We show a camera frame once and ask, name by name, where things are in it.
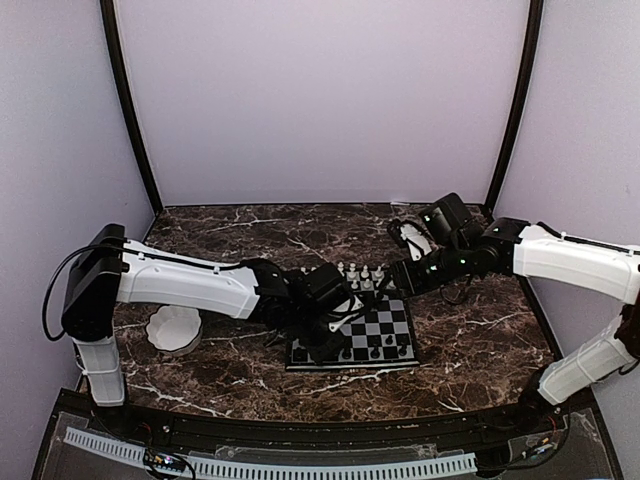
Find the white cable tray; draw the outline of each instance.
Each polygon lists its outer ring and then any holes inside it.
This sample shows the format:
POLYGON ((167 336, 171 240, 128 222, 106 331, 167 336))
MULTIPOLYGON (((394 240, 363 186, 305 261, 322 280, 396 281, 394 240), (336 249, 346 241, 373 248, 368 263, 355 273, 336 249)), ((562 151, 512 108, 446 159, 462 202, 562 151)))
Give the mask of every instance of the white cable tray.
MULTIPOLYGON (((133 467, 145 468, 142 463, 145 448, 94 433, 68 427, 64 443, 133 467)), ((475 473, 475 454, 462 454, 430 460, 379 465, 297 466, 262 465, 228 462, 190 455, 187 461, 203 480, 428 480, 465 473, 475 473)), ((159 471, 176 473, 158 467, 159 471)), ((182 476, 189 478, 189 471, 182 476)))

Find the chessboard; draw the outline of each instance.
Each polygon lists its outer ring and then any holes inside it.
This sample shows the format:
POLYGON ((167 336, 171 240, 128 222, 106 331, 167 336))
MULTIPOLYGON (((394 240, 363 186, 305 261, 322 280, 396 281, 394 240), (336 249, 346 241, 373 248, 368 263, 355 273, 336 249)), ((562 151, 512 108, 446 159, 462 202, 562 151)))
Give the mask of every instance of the chessboard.
MULTIPOLYGON (((338 267, 352 291, 362 297, 375 295, 385 272, 378 268, 369 272, 351 264, 348 270, 338 267)), ((345 347, 322 365, 313 362, 298 340, 287 344, 286 370, 318 371, 349 368, 401 368, 417 366, 416 341, 408 305, 385 295, 372 311, 346 322, 340 327, 345 347)))

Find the white chess piece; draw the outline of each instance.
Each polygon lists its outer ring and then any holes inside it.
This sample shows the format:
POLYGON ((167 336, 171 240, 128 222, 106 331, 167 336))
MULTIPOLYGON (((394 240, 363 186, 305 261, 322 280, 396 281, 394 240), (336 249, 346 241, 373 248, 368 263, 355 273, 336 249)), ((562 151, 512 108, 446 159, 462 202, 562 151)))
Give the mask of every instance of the white chess piece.
POLYGON ((358 278, 358 272, 356 272, 356 264, 352 263, 349 265, 349 272, 347 273, 347 278, 349 280, 353 280, 358 278))

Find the black cable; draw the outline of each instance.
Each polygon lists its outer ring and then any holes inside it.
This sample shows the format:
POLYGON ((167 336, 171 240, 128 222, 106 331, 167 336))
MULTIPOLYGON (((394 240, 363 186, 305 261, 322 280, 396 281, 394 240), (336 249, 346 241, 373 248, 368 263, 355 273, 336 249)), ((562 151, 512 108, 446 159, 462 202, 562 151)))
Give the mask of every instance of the black cable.
POLYGON ((53 292, 53 287, 56 284, 56 280, 58 279, 58 277, 60 276, 60 274, 64 270, 64 267, 66 267, 67 264, 69 262, 71 262, 73 259, 75 259, 78 255, 82 255, 85 252, 91 252, 91 251, 100 250, 100 249, 111 250, 111 251, 120 252, 120 253, 130 253, 131 255, 143 254, 145 257, 148 257, 148 258, 151 258, 151 259, 154 259, 154 260, 164 260, 164 261, 167 261, 167 262, 179 263, 179 264, 182 264, 182 265, 188 265, 188 266, 191 266, 191 267, 203 268, 203 269, 212 270, 212 271, 215 271, 217 268, 219 268, 220 271, 236 270, 236 269, 242 268, 244 266, 247 266, 251 262, 253 262, 253 263, 263 262, 263 263, 269 263, 269 264, 275 265, 270 260, 254 259, 254 260, 244 260, 244 261, 242 261, 242 262, 240 262, 238 264, 235 264, 235 265, 227 265, 227 266, 222 266, 222 267, 213 267, 211 265, 206 265, 204 263, 199 263, 199 262, 193 262, 191 260, 186 260, 186 259, 182 259, 182 258, 175 258, 175 257, 169 257, 169 256, 166 256, 166 255, 160 255, 160 254, 151 253, 151 252, 140 252, 138 250, 133 250, 133 249, 130 249, 130 248, 125 248, 125 247, 119 247, 117 245, 110 245, 110 244, 107 244, 107 243, 99 243, 99 244, 87 245, 86 247, 79 248, 79 249, 75 250, 74 252, 70 253, 69 255, 67 255, 67 257, 64 260, 62 260, 62 262, 60 262, 60 264, 56 268, 54 274, 51 276, 51 280, 49 280, 49 285, 47 286, 47 289, 46 289, 45 295, 44 295, 44 300, 42 302, 42 330, 44 331, 44 335, 45 335, 45 337, 47 337, 47 340, 49 340, 51 342, 57 342, 62 337, 64 337, 64 334, 65 334, 65 331, 62 330, 59 334, 52 335, 51 332, 49 331, 49 326, 48 326, 48 321, 47 321, 47 311, 49 309, 49 301, 51 299, 51 293, 53 292))
MULTIPOLYGON (((146 443, 145 443, 145 442, 141 442, 141 441, 139 441, 139 440, 134 440, 134 439, 126 438, 126 437, 124 437, 124 436, 122 436, 122 435, 119 435, 119 434, 117 434, 117 433, 114 433, 110 428, 108 428, 108 427, 104 424, 104 422, 100 419, 100 417, 99 417, 98 415, 96 415, 96 413, 95 413, 95 412, 93 412, 93 411, 91 412, 91 416, 96 420, 96 422, 98 422, 98 425, 100 425, 100 427, 101 427, 101 428, 102 428, 102 429, 103 429, 103 430, 104 430, 108 435, 111 435, 111 436, 112 436, 113 438, 115 438, 116 440, 119 440, 119 441, 121 441, 121 442, 123 442, 123 443, 129 443, 129 444, 134 444, 134 445, 142 446, 142 447, 146 448, 146 449, 147 449, 147 451, 149 451, 149 453, 151 453, 151 454, 156 453, 156 454, 160 454, 160 455, 163 455, 163 456, 173 457, 173 458, 175 458, 175 459, 177 460, 177 462, 176 462, 176 463, 183 465, 187 470, 189 470, 189 472, 191 473, 191 480, 197 480, 196 471, 195 471, 195 469, 193 468, 193 465, 191 465, 191 464, 187 461, 187 459, 185 459, 182 455, 179 455, 179 454, 177 454, 177 453, 170 452, 170 451, 165 451, 165 450, 162 450, 162 449, 159 449, 159 448, 156 448, 156 447, 152 447, 152 446, 150 445, 150 444, 153 442, 153 432, 152 432, 152 430, 151 430, 151 427, 149 427, 149 430, 148 430, 148 432, 149 432, 149 440, 148 440, 148 442, 146 442, 146 443)), ((137 431, 137 430, 141 427, 141 425, 142 425, 142 424, 139 424, 139 425, 136 427, 136 430, 134 430, 134 431, 137 431)), ((157 470, 157 469, 153 466, 153 464, 150 464, 150 465, 149 465, 149 469, 154 473, 154 475, 153 475, 153 476, 154 476, 154 478, 158 478, 158 479, 166 478, 166 474, 165 474, 165 473, 163 473, 163 472, 161 472, 161 471, 159 471, 159 470, 157 470)))
POLYGON ((44 330, 44 335, 47 337, 47 340, 51 342, 57 342, 62 337, 64 337, 64 334, 65 334, 65 331, 62 330, 62 332, 60 332, 57 335, 51 335, 51 332, 49 331, 49 326, 47 324, 47 310, 49 309, 49 300, 51 298, 51 293, 53 292, 53 287, 56 284, 56 280, 62 273, 62 270, 64 270, 64 267, 66 267, 67 264, 73 259, 75 259, 78 255, 81 255, 85 252, 98 250, 98 249, 109 249, 109 250, 118 250, 118 251, 124 250, 124 248, 122 247, 118 247, 116 245, 108 245, 108 244, 87 245, 86 247, 79 248, 73 253, 67 255, 67 257, 62 262, 60 262, 60 264, 58 265, 58 268, 56 268, 54 274, 52 275, 51 280, 49 280, 49 285, 47 286, 47 290, 45 291, 45 294, 44 294, 44 300, 42 302, 42 329, 44 330))
POLYGON ((524 452, 522 452, 522 454, 520 454, 520 456, 518 456, 517 458, 511 460, 509 463, 506 463, 506 464, 503 464, 503 465, 495 465, 495 466, 478 464, 478 467, 479 467, 478 471, 530 470, 532 468, 541 467, 545 463, 548 463, 549 461, 551 461, 551 459, 553 459, 556 455, 558 455, 558 453, 560 452, 562 447, 564 447, 565 443, 567 442, 567 439, 569 438, 570 432, 571 432, 571 413, 569 413, 569 415, 567 416, 567 428, 564 430, 564 433, 563 433, 562 437, 560 438, 560 441, 556 445, 556 448, 554 450, 552 450, 551 453, 549 453, 546 457, 544 457, 542 459, 542 461, 540 461, 538 463, 535 463, 535 464, 532 464, 532 465, 516 465, 517 463, 520 463, 520 462, 522 462, 524 460, 527 460, 529 455, 532 452, 534 452, 535 450, 540 448, 539 445, 534 445, 533 447, 529 447, 528 449, 526 449, 524 452))
POLYGON ((507 468, 507 470, 529 470, 529 469, 532 469, 532 468, 541 467, 545 463, 550 462, 551 459, 553 459, 556 455, 558 455, 560 450, 562 450, 562 447, 564 447, 564 444, 567 443, 567 439, 569 438, 569 434, 570 433, 571 433, 571 413, 569 413, 569 415, 567 415, 567 428, 565 429, 564 434, 562 435, 562 438, 558 442, 558 445, 556 446, 556 448, 551 453, 549 453, 546 457, 544 457, 542 459, 542 461, 540 461, 540 462, 538 462, 538 463, 536 463, 534 465, 510 466, 510 467, 507 468))
POLYGON ((626 370, 623 370, 623 367, 620 367, 618 369, 618 373, 620 375, 629 375, 631 372, 633 372, 636 368, 638 368, 638 365, 640 365, 640 360, 637 360, 636 363, 634 363, 631 367, 629 367, 626 370))

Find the black corner post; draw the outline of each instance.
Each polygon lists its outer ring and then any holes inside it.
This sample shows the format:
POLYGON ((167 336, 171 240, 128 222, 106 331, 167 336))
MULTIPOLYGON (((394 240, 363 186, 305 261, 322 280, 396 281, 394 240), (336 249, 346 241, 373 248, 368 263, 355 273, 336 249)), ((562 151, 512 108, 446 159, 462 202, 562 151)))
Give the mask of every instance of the black corner post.
POLYGON ((533 61, 536 56, 536 47, 538 46, 543 4, 543 0, 531 0, 529 4, 527 32, 524 37, 522 59, 520 60, 520 70, 518 71, 518 80, 513 94, 509 120, 507 121, 507 128, 504 132, 500 154, 498 155, 496 168, 493 172, 493 178, 491 179, 489 193, 487 193, 487 198, 484 201, 484 206, 491 213, 493 213, 498 197, 500 196, 500 190, 507 175, 507 168, 509 167, 518 129, 520 128, 520 120, 522 119, 522 112, 524 111, 524 104, 527 99, 527 91, 529 90, 529 82, 531 80, 531 72, 533 71, 533 61))
POLYGON ((109 49, 109 57, 111 58, 111 69, 113 70, 113 78, 118 90, 118 96, 120 97, 122 114, 127 125, 127 131, 129 132, 129 140, 133 147, 133 153, 138 163, 138 169, 140 170, 147 196, 149 197, 154 213, 158 215, 163 210, 162 200, 160 199, 158 186, 153 178, 151 164, 149 163, 149 158, 144 148, 136 111, 133 107, 133 98, 124 66, 113 0, 100 0, 100 8, 102 10, 104 34, 107 38, 107 48, 109 49))

